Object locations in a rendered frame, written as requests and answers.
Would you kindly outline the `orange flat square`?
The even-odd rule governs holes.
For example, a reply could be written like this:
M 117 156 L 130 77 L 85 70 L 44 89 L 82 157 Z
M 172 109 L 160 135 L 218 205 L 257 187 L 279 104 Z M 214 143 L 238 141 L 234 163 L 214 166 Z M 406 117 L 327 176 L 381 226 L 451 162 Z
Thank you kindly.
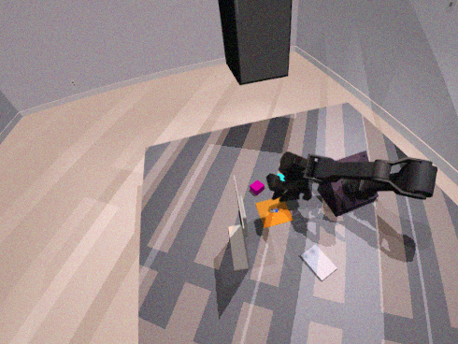
M 267 200 L 264 202 L 256 203 L 256 207 L 263 221 L 264 228 L 281 224 L 284 222 L 293 221 L 293 216 L 288 209 L 285 202 L 279 202 L 279 198 L 276 200 Z M 270 209 L 277 209 L 278 212 L 271 212 Z

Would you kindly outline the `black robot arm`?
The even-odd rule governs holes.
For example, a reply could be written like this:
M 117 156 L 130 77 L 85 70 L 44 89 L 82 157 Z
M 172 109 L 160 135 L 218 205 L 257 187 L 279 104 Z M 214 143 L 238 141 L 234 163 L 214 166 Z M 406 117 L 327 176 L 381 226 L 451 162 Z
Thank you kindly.
M 390 174 L 393 165 L 402 163 L 407 164 L 398 173 Z M 410 157 L 395 161 L 378 159 L 375 162 L 349 163 L 311 153 L 308 158 L 303 158 L 286 151 L 280 157 L 279 171 L 284 181 L 292 173 L 304 181 L 321 185 L 343 179 L 345 196 L 353 194 L 359 200 L 368 200 L 377 191 L 393 191 L 398 195 L 426 199 L 433 196 L 436 184 L 437 167 L 432 163 Z

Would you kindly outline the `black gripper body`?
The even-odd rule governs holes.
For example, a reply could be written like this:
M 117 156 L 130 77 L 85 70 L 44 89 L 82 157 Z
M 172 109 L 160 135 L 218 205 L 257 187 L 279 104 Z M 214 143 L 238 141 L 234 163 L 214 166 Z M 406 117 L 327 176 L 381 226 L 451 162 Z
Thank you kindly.
M 283 193 L 288 190 L 294 195 L 303 194 L 302 198 L 309 200 L 312 197 L 312 192 L 308 187 L 308 181 L 304 181 L 299 175 L 292 173 L 285 181 L 280 180 L 280 176 L 269 174 L 266 177 L 270 191 Z

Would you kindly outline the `beige panel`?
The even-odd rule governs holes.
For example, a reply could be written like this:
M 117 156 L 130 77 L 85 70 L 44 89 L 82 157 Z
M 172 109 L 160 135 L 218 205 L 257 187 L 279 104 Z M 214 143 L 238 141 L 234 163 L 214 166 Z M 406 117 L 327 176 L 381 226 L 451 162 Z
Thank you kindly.
M 236 197 L 239 209 L 239 225 L 228 226 L 233 256 L 234 270 L 242 271 L 249 269 L 248 248 L 246 237 L 249 237 L 247 218 L 244 209 L 242 196 L 238 196 L 236 187 Z

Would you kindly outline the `magenta block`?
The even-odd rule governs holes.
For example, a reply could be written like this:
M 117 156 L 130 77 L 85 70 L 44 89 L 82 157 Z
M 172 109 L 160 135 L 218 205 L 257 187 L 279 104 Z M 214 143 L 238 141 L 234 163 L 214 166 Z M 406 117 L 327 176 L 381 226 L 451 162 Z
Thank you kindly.
M 256 180 L 251 186 L 250 190 L 256 195 L 265 189 L 265 186 L 259 180 Z

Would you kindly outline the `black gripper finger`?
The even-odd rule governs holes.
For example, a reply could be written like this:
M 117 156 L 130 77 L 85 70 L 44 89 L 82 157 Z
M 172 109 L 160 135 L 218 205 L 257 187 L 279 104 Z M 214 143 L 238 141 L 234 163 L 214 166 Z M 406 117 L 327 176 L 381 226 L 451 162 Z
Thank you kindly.
M 294 195 L 293 192 L 291 191 L 287 191 L 284 196 L 282 196 L 280 199 L 279 199 L 279 202 L 286 202 L 286 201 L 292 201 L 294 199 L 300 199 L 299 196 L 297 195 Z
M 280 198 L 280 197 L 282 197 L 282 196 L 284 196 L 284 193 L 274 192 L 274 195 L 273 195 L 273 197 L 272 197 L 272 200 L 274 201 L 274 200 L 276 200 L 276 199 L 278 199 L 278 198 Z

